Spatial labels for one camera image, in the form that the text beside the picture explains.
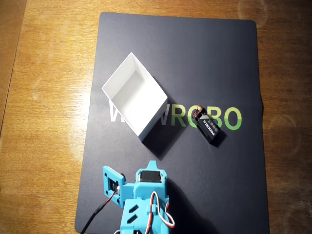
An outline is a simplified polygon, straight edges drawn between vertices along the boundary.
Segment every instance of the cable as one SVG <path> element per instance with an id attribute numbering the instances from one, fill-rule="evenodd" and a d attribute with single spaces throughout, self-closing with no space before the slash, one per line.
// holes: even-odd
<path id="1" fill-rule="evenodd" d="M 195 118 L 202 111 L 202 109 L 203 109 L 202 105 L 198 104 L 195 112 L 193 113 L 193 118 Z"/>
<path id="2" fill-rule="evenodd" d="M 152 207 L 153 207 L 154 196 L 155 196 L 155 194 L 153 192 L 152 195 L 151 195 L 151 201 L 150 201 L 151 210 L 150 210 L 150 215 L 148 217 L 148 222 L 147 222 L 147 227 L 146 227 L 145 234 L 148 234 L 150 232 L 150 229 L 151 229 L 151 226 L 152 226 L 152 219 L 153 219 Z"/>
<path id="3" fill-rule="evenodd" d="M 153 217 L 152 206 L 153 206 L 154 196 L 156 196 L 157 211 L 158 211 L 158 215 L 159 215 L 161 221 L 163 221 L 163 223 L 166 224 L 166 226 L 168 226 L 169 228 L 174 228 L 175 225 L 176 225 L 176 223 L 175 223 L 174 219 L 172 218 L 172 216 L 167 212 L 167 210 L 169 208 L 169 202 L 167 202 L 167 204 L 166 204 L 165 213 L 166 213 L 167 217 L 169 218 L 169 220 L 171 221 L 171 223 L 168 222 L 167 220 L 165 220 L 161 216 L 158 194 L 155 191 L 153 191 L 152 195 L 151 195 L 151 211 L 150 211 L 150 215 L 149 215 L 149 219 L 148 219 L 148 223 L 147 223 L 145 234 L 148 234 L 150 232 L 150 229 L 151 229 L 151 226 L 152 226 L 152 217 Z"/>
<path id="4" fill-rule="evenodd" d="M 92 222 L 92 220 L 94 219 L 94 217 L 104 208 L 104 206 L 113 198 L 113 196 L 117 193 L 117 190 L 115 190 L 113 192 L 113 194 L 109 197 L 109 199 L 107 199 L 102 205 L 100 205 L 95 211 L 94 213 L 91 215 L 91 217 L 89 218 L 87 224 L 84 226 L 84 228 L 82 229 L 80 234 L 84 234 L 85 231 L 87 230 L 88 226 L 90 225 L 90 223 Z"/>
<path id="5" fill-rule="evenodd" d="M 174 228 L 175 225 L 176 225 L 176 224 L 175 224 L 175 221 L 174 221 L 174 219 L 171 217 L 171 215 L 167 212 L 167 210 L 168 210 L 168 208 L 169 208 L 169 202 L 167 202 L 167 204 L 166 204 L 165 213 L 166 213 L 167 217 L 169 218 L 169 220 L 171 221 L 171 223 L 168 222 L 167 220 L 165 220 L 165 219 L 161 216 L 161 214 L 160 214 L 160 205 L 159 205 L 159 198 L 158 198 L 158 195 L 157 195 L 156 192 L 153 192 L 153 193 L 155 193 L 155 195 L 156 195 L 157 207 L 158 207 L 158 215 L 159 215 L 160 219 L 161 219 L 161 220 L 164 222 L 164 224 L 166 224 L 169 228 Z"/>

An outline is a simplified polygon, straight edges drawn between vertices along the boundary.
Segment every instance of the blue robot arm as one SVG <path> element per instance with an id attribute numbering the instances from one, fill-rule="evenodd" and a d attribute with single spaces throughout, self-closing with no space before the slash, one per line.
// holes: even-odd
<path id="1" fill-rule="evenodd" d="M 144 234 L 151 211 L 153 221 L 150 232 L 153 234 L 169 233 L 169 227 L 159 216 L 160 214 L 166 222 L 169 222 L 164 209 L 169 203 L 166 191 L 167 174 L 164 170 L 158 169 L 156 161 L 150 161 L 147 168 L 137 171 L 135 183 L 125 183 L 125 177 L 108 166 L 103 167 L 103 178 L 105 194 L 110 197 L 117 190 L 112 201 L 123 208 L 121 234 Z M 156 197 L 151 206 L 153 192 L 158 196 L 159 209 Z"/>

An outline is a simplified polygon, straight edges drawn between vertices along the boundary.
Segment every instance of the blue 3d printed part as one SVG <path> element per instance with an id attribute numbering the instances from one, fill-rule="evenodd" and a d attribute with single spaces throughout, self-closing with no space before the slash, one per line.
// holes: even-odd
<path id="1" fill-rule="evenodd" d="M 147 168 L 136 172 L 134 184 L 125 183 L 125 177 L 108 166 L 103 167 L 103 177 L 105 194 L 110 197 L 117 190 L 112 201 L 123 208 L 121 234 L 144 234 L 146 232 L 151 210 L 150 199 L 154 191 L 159 197 L 160 214 L 166 221 L 169 221 L 164 210 L 166 203 L 169 202 L 166 192 L 167 174 L 164 170 L 158 169 L 156 161 L 150 161 Z M 160 219 L 157 210 L 156 197 L 154 197 L 150 233 L 168 234 L 169 227 Z"/>

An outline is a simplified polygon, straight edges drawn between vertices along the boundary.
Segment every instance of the black cable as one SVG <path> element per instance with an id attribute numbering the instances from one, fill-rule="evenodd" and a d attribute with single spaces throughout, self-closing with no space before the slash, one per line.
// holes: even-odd
<path id="1" fill-rule="evenodd" d="M 90 225 L 90 223 L 92 222 L 92 220 L 94 219 L 94 217 L 104 208 L 104 206 L 113 198 L 113 196 L 116 194 L 117 190 L 115 190 L 113 192 L 113 194 L 110 196 L 109 199 L 107 199 L 107 201 L 105 201 L 102 205 L 100 205 L 91 215 L 91 217 L 89 218 L 87 224 L 84 226 L 84 228 L 82 229 L 80 234 L 84 234 L 88 228 L 88 226 Z"/>

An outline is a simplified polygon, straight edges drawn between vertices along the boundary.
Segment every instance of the white box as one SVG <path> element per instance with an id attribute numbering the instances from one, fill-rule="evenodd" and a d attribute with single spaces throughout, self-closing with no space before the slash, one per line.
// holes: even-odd
<path id="1" fill-rule="evenodd" d="M 167 108 L 167 95 L 133 53 L 102 90 L 141 141 Z"/>

